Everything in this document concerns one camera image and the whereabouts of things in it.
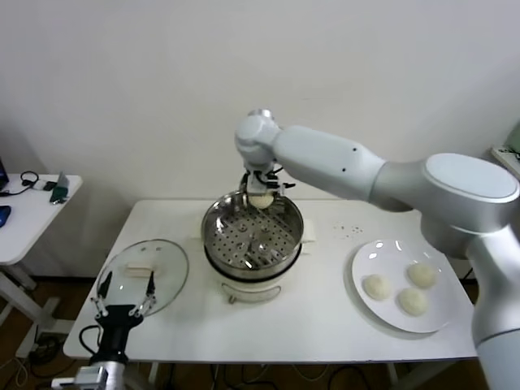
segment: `cable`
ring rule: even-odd
[[[266,386],[271,386],[275,390],[278,390],[278,387],[276,386],[276,384],[274,382],[271,382],[269,380],[258,380],[258,379],[260,379],[260,377],[262,375],[264,375],[266,373],[268,368],[269,368],[269,366],[266,365],[265,367],[262,368],[262,370],[260,371],[260,374],[258,374],[256,376],[256,378],[251,379],[251,380],[246,380],[245,379],[245,366],[242,365],[242,368],[240,370],[240,378],[242,380],[242,383],[240,385],[238,385],[238,386],[242,386],[244,384],[247,384],[247,385],[266,385]]]
[[[227,364],[224,364],[224,368],[223,368],[223,371],[224,371],[224,375],[223,375],[223,381],[224,381],[224,384],[230,388],[231,390],[238,390],[237,387],[233,386],[232,384],[229,384],[228,382],[228,365]]]
[[[97,329],[97,346],[99,346],[99,336],[101,335],[101,328],[99,327],[99,325],[88,325],[87,327],[84,327],[80,330],[80,334],[78,337],[80,339],[81,346],[85,348],[87,351],[89,351],[92,355],[94,355],[95,352],[93,351],[93,349],[91,349],[83,340],[83,334],[90,329]]]
[[[61,375],[62,373],[64,373],[65,371],[67,371],[69,368],[71,368],[72,366],[74,366],[76,364],[76,360],[73,360],[68,366],[65,366],[63,369],[61,369],[60,371],[57,371],[57,372],[53,372],[52,374],[38,374],[37,372],[34,371],[33,369],[33,366],[30,366],[29,367],[29,371],[31,372],[31,375],[34,376],[35,378],[38,378],[38,379],[53,379],[55,378],[56,376],[58,375]]]
[[[468,273],[464,275],[464,277],[461,279],[461,281],[468,279],[468,276],[470,276],[471,272],[473,272],[473,267],[470,268]]]
[[[356,366],[342,366],[338,369],[336,369],[330,376],[330,378],[328,379],[328,385],[327,385],[327,390],[332,390],[332,382],[334,381],[334,379],[336,378],[336,376],[341,372],[341,371],[344,371],[344,370],[354,370],[356,371],[359,376],[361,376],[362,380],[363,380],[363,383],[365,384],[365,387],[366,387],[366,390],[372,390],[371,389],[371,386],[368,384],[368,380],[366,380],[366,376],[365,374],[363,374],[363,371],[361,371],[360,368],[356,367]]]
[[[27,368],[25,368],[24,362],[20,361],[17,357],[13,357],[12,359],[9,359],[7,362],[3,363],[0,366],[0,370],[7,367],[11,362],[18,363],[18,370],[16,370],[15,373],[13,373],[12,379],[14,379],[16,381],[16,386],[18,386],[19,388],[22,388],[27,384],[27,381],[29,379],[29,373],[27,371]],[[23,380],[20,379],[20,375],[22,373],[24,373]],[[5,387],[7,387],[12,382],[12,379],[10,379],[10,381],[8,381],[8,383],[6,383]]]
[[[321,372],[321,374],[315,376],[314,378],[309,378],[308,376],[303,375],[301,373],[300,369],[298,367],[296,367],[294,364],[292,365],[292,368],[298,373],[298,375],[300,375],[300,377],[302,379],[306,380],[307,382],[317,382],[317,381],[319,381],[323,376],[325,376],[325,374],[328,371],[328,365],[326,365],[325,368],[323,369],[323,371]]]
[[[211,378],[213,379],[213,383],[211,384],[211,390],[215,390],[217,386],[217,377],[219,376],[219,365],[217,364],[217,369],[213,372],[213,365],[210,364]]]
[[[27,175],[33,175],[34,176],[34,180],[26,179],[25,176],[27,176]],[[25,188],[22,189],[21,191],[17,192],[17,193],[1,192],[0,193],[0,197],[14,197],[15,195],[20,195],[21,193],[24,193],[25,191],[27,191],[27,190],[31,189],[32,187],[34,187],[34,185],[40,179],[40,176],[36,172],[34,172],[34,171],[22,172],[19,175],[19,177],[22,180],[22,185]]]
[[[52,362],[59,355],[61,349],[62,342],[56,336],[43,336],[37,339],[37,348],[29,354],[28,358],[31,375],[38,379],[53,379],[71,368],[76,363],[75,360],[63,369],[49,374],[40,374],[34,370],[36,366],[44,366]]]
[[[175,389],[175,386],[173,385],[173,378],[174,378],[175,370],[176,370],[175,363],[170,364],[170,370],[168,372],[168,379],[164,386],[164,390],[174,390]]]

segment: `wooden floor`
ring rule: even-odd
[[[51,282],[40,282],[37,289],[32,293],[34,299],[39,303],[43,304],[48,297],[61,297],[62,301],[56,310],[56,315],[61,319],[74,319],[89,293],[90,285],[85,283],[51,283]],[[475,286],[470,286],[466,289],[470,297],[474,299],[477,294]],[[15,351],[18,348],[21,340],[24,338],[25,333],[30,328],[31,323],[21,313],[13,310],[6,320],[6,322],[0,327],[0,366],[13,358]],[[67,365],[71,364],[72,360],[65,357],[61,353],[52,362],[44,365],[33,367],[33,370],[37,375],[52,374],[56,371],[60,371]],[[84,365],[86,362],[77,361],[69,370],[63,372],[60,376],[73,376],[78,366]],[[149,364],[141,364],[137,367],[137,364],[132,364],[143,374],[147,374],[150,370]],[[332,373],[340,365],[329,366],[327,373],[316,382],[308,382],[302,379],[297,372],[290,365],[273,365],[270,366],[265,375],[260,380],[272,381],[276,384],[279,390],[283,389],[327,389],[328,381]],[[390,382],[386,366],[383,364],[367,364],[358,366],[366,376],[366,380],[371,390],[384,390],[389,389]],[[405,374],[409,370],[413,369],[414,364],[400,364],[397,365],[398,372]],[[300,371],[308,377],[319,375],[324,366],[308,365],[298,366]],[[10,383],[7,381],[17,371],[18,367],[15,363],[10,363],[8,366],[0,369],[0,390],[15,389],[17,388],[16,383],[12,380]],[[254,378],[262,368],[260,366],[246,366],[244,369],[244,375],[246,380]],[[169,374],[169,365],[161,365],[159,369],[159,376],[156,383],[157,389],[166,389],[167,377]],[[236,386],[242,382],[242,368],[241,365],[229,365],[225,367],[227,383]],[[228,386],[223,381],[224,366],[219,367],[218,381],[215,389],[226,389]],[[22,388],[34,389],[34,388],[46,388],[45,383],[48,383],[48,379],[37,379],[33,375],[29,376],[29,380]],[[174,389],[185,390],[185,389],[211,389],[212,378],[210,366],[207,364],[177,364],[175,365],[174,372]],[[248,390],[265,390],[274,389],[272,386],[265,384],[245,385],[239,386],[239,388]],[[343,370],[341,371],[332,381],[330,389],[348,389],[348,390],[366,390],[367,386],[363,383],[361,376],[355,370]],[[424,384],[419,390],[486,390],[488,389],[485,384],[482,371],[477,361],[469,360],[464,362],[457,362],[441,374],[437,375],[434,379],[431,379],[428,383]]]

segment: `white plate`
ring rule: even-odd
[[[383,321],[408,332],[435,332],[449,323],[455,313],[452,289],[440,264],[443,255],[427,245],[407,245],[400,240],[377,240],[364,245],[356,253],[352,263],[352,277],[357,292],[365,304]],[[436,269],[437,283],[422,291],[429,303],[428,311],[414,317],[399,305],[397,294],[404,288],[418,288],[408,277],[408,266],[424,262]],[[392,283],[392,295],[384,301],[370,298],[363,290],[363,280],[372,274],[388,278]]]

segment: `stainless steel steamer basket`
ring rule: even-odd
[[[303,218],[287,197],[267,209],[247,202],[242,191],[221,197],[206,212],[201,236],[210,264],[240,282],[258,283],[284,273],[301,251]]]

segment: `dough ball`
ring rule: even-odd
[[[436,269],[423,262],[408,267],[410,280],[420,288],[430,288],[437,283]]]
[[[247,197],[249,204],[257,209],[266,209],[275,200],[272,193],[266,193],[264,195],[249,195]]]
[[[405,288],[399,292],[397,300],[403,310],[414,317],[423,315],[428,310],[428,300],[424,293],[417,288]]]
[[[363,290],[372,299],[383,301],[392,294],[390,280],[381,275],[370,275],[363,280]]]

